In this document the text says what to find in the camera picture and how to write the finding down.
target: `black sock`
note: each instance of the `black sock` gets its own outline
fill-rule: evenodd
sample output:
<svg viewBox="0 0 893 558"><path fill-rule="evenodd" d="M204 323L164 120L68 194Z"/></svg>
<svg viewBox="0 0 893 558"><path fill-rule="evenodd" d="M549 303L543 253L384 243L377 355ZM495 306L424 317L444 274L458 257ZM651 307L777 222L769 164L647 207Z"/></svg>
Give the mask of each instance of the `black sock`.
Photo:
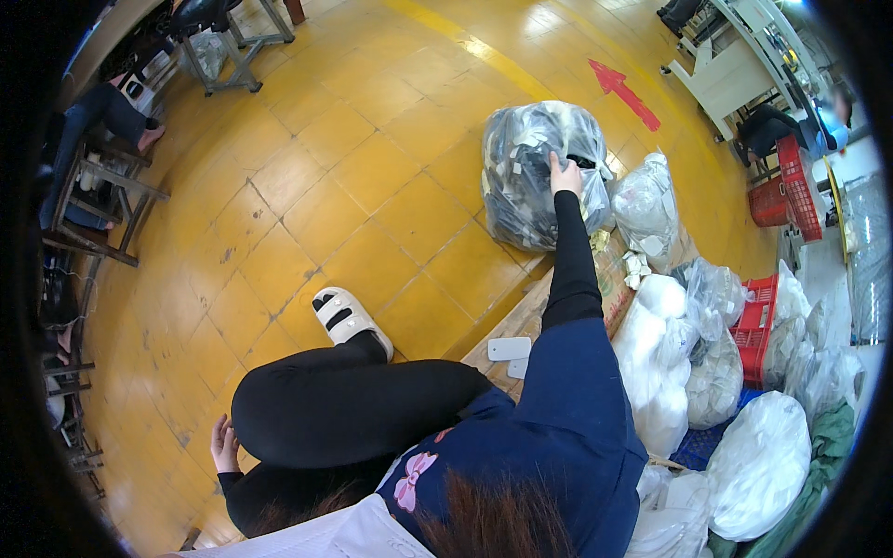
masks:
<svg viewBox="0 0 893 558"><path fill-rule="evenodd" d="M314 298L313 309L318 312L320 308L322 308L322 306L331 299L332 295L324 295L322 297L322 300ZM338 325L340 321L344 320L350 314L351 312L347 308L337 312L334 316L331 317L329 322L326 323L326 330L331 331L332 328ZM388 352L385 351L385 347L381 345L378 338L375 337L375 334L369 330L357 333L356 335L348 339L347 343L362 349L369 355L369 358L374 364L386 364L388 362Z"/></svg>

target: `hand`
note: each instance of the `hand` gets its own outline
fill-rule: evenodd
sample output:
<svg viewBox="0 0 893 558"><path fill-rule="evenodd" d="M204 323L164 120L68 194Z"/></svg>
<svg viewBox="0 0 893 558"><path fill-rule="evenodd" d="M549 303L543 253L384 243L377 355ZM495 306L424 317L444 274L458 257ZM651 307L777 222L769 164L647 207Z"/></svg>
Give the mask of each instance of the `hand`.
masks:
<svg viewBox="0 0 893 558"><path fill-rule="evenodd" d="M238 473L238 438L232 421L222 414L211 428L211 456L219 473Z"/></svg>
<svg viewBox="0 0 893 558"><path fill-rule="evenodd" d="M549 167L552 169L552 178L549 183L552 197L562 190L573 192L579 199L583 197L583 175L580 174L580 167L576 162L568 160L567 169L562 171L558 155L554 151L550 151Z"/></svg>

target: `blue plastic crate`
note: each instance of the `blue plastic crate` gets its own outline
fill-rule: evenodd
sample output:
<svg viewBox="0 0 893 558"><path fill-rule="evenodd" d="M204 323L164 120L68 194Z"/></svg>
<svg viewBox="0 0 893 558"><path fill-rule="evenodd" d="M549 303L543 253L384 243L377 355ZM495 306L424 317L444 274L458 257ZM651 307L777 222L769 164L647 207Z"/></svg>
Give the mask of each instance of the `blue plastic crate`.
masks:
<svg viewBox="0 0 893 558"><path fill-rule="evenodd" d="M719 445L720 440L722 439L722 434L725 432L726 428L728 428L731 422L735 420L735 417L738 416L738 413L744 408L744 405L764 393L764 391L751 389L750 387L741 389L741 396L738 398L738 409L735 410L735 415L723 424L717 424L711 429L689 429L689 431L685 433L682 443L679 444L679 449L676 450L675 454L670 456L670 461L676 462L693 471L704 471L707 468L707 462L710 461L710 456L713 455L714 450Z"/></svg>

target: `red plastic crate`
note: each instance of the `red plastic crate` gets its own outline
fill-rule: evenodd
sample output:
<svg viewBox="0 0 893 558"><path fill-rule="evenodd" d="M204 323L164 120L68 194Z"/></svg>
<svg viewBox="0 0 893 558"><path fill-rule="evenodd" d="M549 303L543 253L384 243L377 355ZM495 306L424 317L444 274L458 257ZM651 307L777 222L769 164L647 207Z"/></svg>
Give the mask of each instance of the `red plastic crate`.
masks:
<svg viewBox="0 0 893 558"><path fill-rule="evenodd" d="M791 134L778 140L775 145L778 147L781 180L784 182L785 194L794 214L794 222L805 242L822 240L822 224L815 215L815 203L806 184L797 139Z"/></svg>
<svg viewBox="0 0 893 558"><path fill-rule="evenodd" d="M777 227L793 222L781 176L752 188L747 192L747 200L750 216L758 227Z"/></svg>
<svg viewBox="0 0 893 558"><path fill-rule="evenodd" d="M751 279L742 283L754 293L754 301L744 303L741 319L729 332L741 353L744 364L744 385L763 389L763 358L769 346L772 332L772 316L775 314L775 296L779 290L778 273L766 279Z"/></svg>

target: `bare foot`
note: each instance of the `bare foot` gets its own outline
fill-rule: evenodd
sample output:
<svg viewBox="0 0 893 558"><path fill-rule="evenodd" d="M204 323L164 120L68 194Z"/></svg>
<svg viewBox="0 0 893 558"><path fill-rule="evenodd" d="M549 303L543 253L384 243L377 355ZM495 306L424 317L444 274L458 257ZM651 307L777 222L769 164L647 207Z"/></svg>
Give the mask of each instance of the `bare foot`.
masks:
<svg viewBox="0 0 893 558"><path fill-rule="evenodd" d="M63 333L56 334L56 341L59 342L59 346L66 353L71 352L71 331L73 329L74 329L74 324L70 323L70 324L68 324L68 327L65 328L65 331Z"/></svg>
<svg viewBox="0 0 893 558"><path fill-rule="evenodd" d="M137 144L137 150L140 153L144 153L145 150L151 146L155 140L164 135L164 126L159 126L156 129L148 129L143 132L143 137L139 139L139 143Z"/></svg>

